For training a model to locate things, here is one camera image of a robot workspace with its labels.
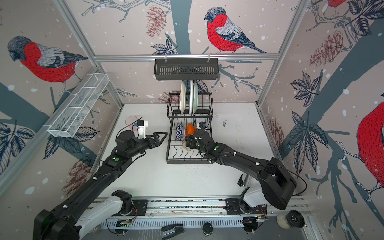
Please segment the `pink plastic cup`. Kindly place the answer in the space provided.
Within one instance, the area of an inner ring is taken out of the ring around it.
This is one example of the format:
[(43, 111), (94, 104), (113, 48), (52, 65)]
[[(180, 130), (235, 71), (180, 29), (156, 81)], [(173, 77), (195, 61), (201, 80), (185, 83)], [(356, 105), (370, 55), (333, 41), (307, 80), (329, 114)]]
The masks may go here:
[(126, 118), (125, 124), (127, 126), (127, 130), (132, 130), (132, 131), (136, 132), (137, 131), (136, 121), (138, 119), (139, 118), (137, 116), (129, 116), (128, 118)]

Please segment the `black wire dish rack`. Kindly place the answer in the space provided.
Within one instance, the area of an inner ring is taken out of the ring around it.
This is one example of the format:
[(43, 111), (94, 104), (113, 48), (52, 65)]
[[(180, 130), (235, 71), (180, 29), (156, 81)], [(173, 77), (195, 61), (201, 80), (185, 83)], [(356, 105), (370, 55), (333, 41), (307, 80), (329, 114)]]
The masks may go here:
[(171, 126), (166, 153), (166, 162), (170, 165), (208, 165), (197, 149), (197, 142), (193, 134), (199, 129), (206, 130), (212, 135), (213, 96), (211, 93), (199, 93), (189, 114), (190, 96), (183, 101), (181, 93), (170, 93), (167, 104), (167, 117)]

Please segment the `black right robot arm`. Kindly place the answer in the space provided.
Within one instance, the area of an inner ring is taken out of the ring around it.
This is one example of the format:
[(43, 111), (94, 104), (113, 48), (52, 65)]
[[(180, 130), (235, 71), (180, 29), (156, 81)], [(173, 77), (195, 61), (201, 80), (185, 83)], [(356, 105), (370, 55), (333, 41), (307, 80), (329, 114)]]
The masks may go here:
[(294, 176), (299, 176), (277, 158), (265, 160), (242, 154), (226, 144), (216, 143), (204, 129), (188, 135), (186, 146), (198, 150), (210, 163), (235, 168), (257, 180), (266, 201), (279, 210), (285, 210), (294, 196), (297, 187)]

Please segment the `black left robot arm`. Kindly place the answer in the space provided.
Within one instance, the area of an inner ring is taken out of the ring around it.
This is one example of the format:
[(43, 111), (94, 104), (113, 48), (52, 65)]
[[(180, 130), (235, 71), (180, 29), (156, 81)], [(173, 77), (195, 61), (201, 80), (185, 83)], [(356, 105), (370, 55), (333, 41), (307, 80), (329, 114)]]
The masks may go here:
[(93, 225), (81, 224), (80, 218), (89, 205), (133, 163), (133, 157), (159, 147), (168, 136), (157, 132), (138, 139), (133, 131), (116, 137), (116, 147), (104, 160), (92, 179), (51, 211), (42, 210), (34, 220), (34, 240), (79, 240)]

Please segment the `yellow plastic cup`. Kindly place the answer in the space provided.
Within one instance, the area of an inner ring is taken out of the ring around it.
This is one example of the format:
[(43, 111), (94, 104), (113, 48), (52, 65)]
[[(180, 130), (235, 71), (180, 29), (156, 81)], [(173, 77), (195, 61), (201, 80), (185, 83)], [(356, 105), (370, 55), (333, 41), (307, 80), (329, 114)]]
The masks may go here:
[(186, 151), (190, 151), (191, 150), (189, 147), (186, 146), (186, 140), (182, 140), (181, 143), (182, 143), (182, 148), (183, 149), (185, 149)]

